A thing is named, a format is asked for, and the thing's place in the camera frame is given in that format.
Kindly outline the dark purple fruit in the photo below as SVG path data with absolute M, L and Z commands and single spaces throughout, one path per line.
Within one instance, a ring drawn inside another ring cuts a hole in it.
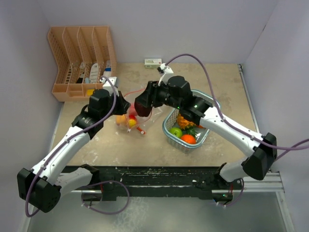
M 140 117 L 148 117 L 152 111 L 152 107 L 145 107 L 139 102 L 134 103 L 134 108 L 138 116 Z

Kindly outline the pink peach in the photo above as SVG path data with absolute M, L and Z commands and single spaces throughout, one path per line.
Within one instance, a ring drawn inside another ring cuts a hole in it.
M 136 112 L 135 108 L 129 109 L 129 116 L 137 116 L 137 112 Z

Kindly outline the yellow peach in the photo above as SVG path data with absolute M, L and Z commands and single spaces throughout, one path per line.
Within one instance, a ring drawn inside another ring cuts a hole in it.
M 126 120 L 126 115 L 120 115 L 120 116 L 116 116 L 115 122 L 118 126 L 120 125 L 126 125 L 127 120 Z

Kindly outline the green lime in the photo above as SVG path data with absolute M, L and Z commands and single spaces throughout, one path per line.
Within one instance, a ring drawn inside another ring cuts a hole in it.
M 173 136 L 175 136 L 175 137 L 177 137 L 177 138 L 181 138 L 182 135 L 183 135 L 182 130 L 181 130 L 180 128 L 177 128 L 177 127 L 172 127 L 172 128 L 170 128 L 170 129 L 169 129 L 169 132 L 170 132 Z

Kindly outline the clear orange-zip bag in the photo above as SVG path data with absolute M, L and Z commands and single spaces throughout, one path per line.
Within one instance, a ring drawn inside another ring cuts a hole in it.
M 130 133 L 131 131 L 138 132 L 141 135 L 145 135 L 147 130 L 155 123 L 155 121 L 162 116 L 164 112 L 164 107 L 160 106 L 153 108 L 151 113 L 146 116 L 138 116 L 134 101 L 144 89 L 139 89 L 135 91 L 128 92 L 123 95 L 124 99 L 131 104 L 127 112 L 120 116 L 115 116 L 116 128 L 121 131 Z

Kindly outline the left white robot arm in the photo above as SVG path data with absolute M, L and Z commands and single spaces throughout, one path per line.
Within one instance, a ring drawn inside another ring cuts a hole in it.
M 50 212 L 60 198 L 72 190 L 86 186 L 95 189 L 99 185 L 99 170 L 83 164 L 75 171 L 61 176 L 63 169 L 75 154 L 102 128 L 104 121 L 113 115 L 123 115 L 130 107 L 121 91 L 97 89 L 80 114 L 73 120 L 63 139 L 51 152 L 30 170 L 21 169 L 17 174 L 18 192 L 25 200 L 25 212 L 31 204 L 38 211 Z

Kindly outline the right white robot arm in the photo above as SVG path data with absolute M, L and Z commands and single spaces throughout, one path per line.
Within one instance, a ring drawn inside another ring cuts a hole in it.
M 148 116 L 153 108 L 162 105 L 178 109 L 184 119 L 222 136 L 246 155 L 244 160 L 220 166 L 214 181 L 220 189 L 226 189 L 232 181 L 246 176 L 263 180 L 277 157 L 274 149 L 277 141 L 273 134 L 261 135 L 252 131 L 244 135 L 236 129 L 244 131 L 246 128 L 233 120 L 228 126 L 212 102 L 195 95 L 182 76 L 171 77 L 165 84 L 148 82 L 134 102 L 139 116 Z

